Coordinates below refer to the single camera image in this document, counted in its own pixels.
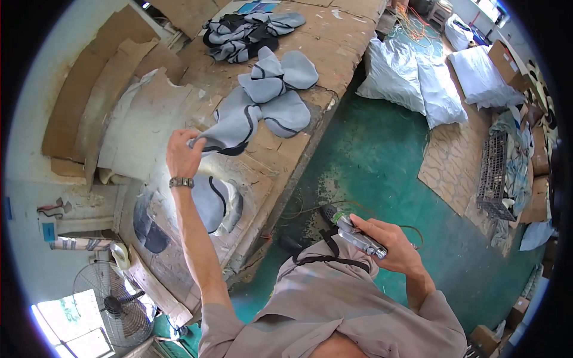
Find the bracelet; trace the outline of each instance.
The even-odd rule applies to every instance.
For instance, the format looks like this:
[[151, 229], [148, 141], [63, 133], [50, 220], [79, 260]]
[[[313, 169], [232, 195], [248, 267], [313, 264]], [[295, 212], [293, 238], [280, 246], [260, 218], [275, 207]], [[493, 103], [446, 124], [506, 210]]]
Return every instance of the bracelet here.
[[181, 176], [174, 176], [169, 180], [169, 189], [173, 187], [190, 187], [193, 188], [195, 186], [195, 182], [193, 178], [185, 178]]

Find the beige shirt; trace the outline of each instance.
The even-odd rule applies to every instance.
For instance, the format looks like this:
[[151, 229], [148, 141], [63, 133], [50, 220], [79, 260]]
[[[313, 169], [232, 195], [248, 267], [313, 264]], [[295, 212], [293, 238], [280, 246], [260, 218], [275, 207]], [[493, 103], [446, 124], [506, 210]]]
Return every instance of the beige shirt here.
[[[308, 357], [338, 331], [368, 357], [462, 357], [464, 330], [441, 291], [429, 295], [418, 314], [375, 286], [378, 266], [337, 235], [340, 258], [366, 263], [363, 269], [338, 262], [281, 267], [267, 305], [245, 325], [220, 304], [202, 313], [199, 357]], [[332, 255], [324, 241], [305, 249], [307, 256]]]

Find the blue label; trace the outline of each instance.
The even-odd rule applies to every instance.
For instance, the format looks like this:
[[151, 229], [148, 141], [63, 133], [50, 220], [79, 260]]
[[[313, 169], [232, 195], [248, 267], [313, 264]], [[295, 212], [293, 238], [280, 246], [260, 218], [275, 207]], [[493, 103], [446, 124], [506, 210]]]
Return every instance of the blue label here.
[[56, 241], [56, 232], [54, 229], [54, 223], [43, 222], [42, 223], [42, 231], [44, 232], [44, 241], [46, 241], [46, 242]]

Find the white wall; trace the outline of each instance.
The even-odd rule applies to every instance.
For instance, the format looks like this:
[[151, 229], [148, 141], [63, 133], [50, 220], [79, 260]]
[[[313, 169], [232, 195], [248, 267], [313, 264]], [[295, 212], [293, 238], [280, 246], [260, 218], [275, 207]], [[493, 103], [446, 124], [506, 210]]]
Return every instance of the white wall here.
[[66, 197], [73, 207], [66, 218], [113, 215], [117, 187], [96, 188], [96, 194], [88, 195], [85, 186], [62, 185], [77, 183], [77, 179], [52, 173], [50, 160], [41, 155], [41, 145], [58, 93], [77, 56], [109, 16], [127, 4], [128, 0], [74, 1], [38, 52], [19, 96], [3, 196], [10, 198], [12, 255], [30, 303], [70, 295], [77, 272], [93, 255], [90, 251], [51, 250], [40, 233], [36, 208]]
[[66, 219], [113, 215], [118, 186], [85, 186], [6, 181], [12, 220], [8, 220], [12, 257], [30, 303], [58, 300], [72, 294], [73, 280], [93, 251], [52, 250], [41, 233], [36, 208], [55, 204], [59, 197], [73, 210]]
[[500, 34], [508, 40], [509, 44], [513, 47], [517, 55], [521, 58], [523, 62], [527, 62], [530, 58], [535, 60], [535, 55], [526, 41], [527, 34], [522, 33], [517, 26], [518, 21], [511, 18], [508, 23], [506, 23], [501, 29], [495, 25], [495, 23], [484, 14], [479, 6], [472, 0], [449, 0], [454, 6], [454, 13], [465, 22], [470, 23], [479, 13], [479, 17], [474, 22], [474, 25], [487, 35], [491, 29], [494, 29], [493, 33], [489, 36], [491, 41], [501, 40]]

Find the wire basket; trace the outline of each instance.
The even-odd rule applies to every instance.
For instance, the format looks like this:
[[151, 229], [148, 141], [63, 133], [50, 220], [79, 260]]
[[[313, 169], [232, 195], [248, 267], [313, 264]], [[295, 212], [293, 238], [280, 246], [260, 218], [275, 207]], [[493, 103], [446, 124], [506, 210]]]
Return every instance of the wire basket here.
[[507, 133], [487, 138], [481, 153], [480, 184], [477, 188], [476, 203], [494, 219], [515, 221], [516, 218], [502, 202], [506, 161]]

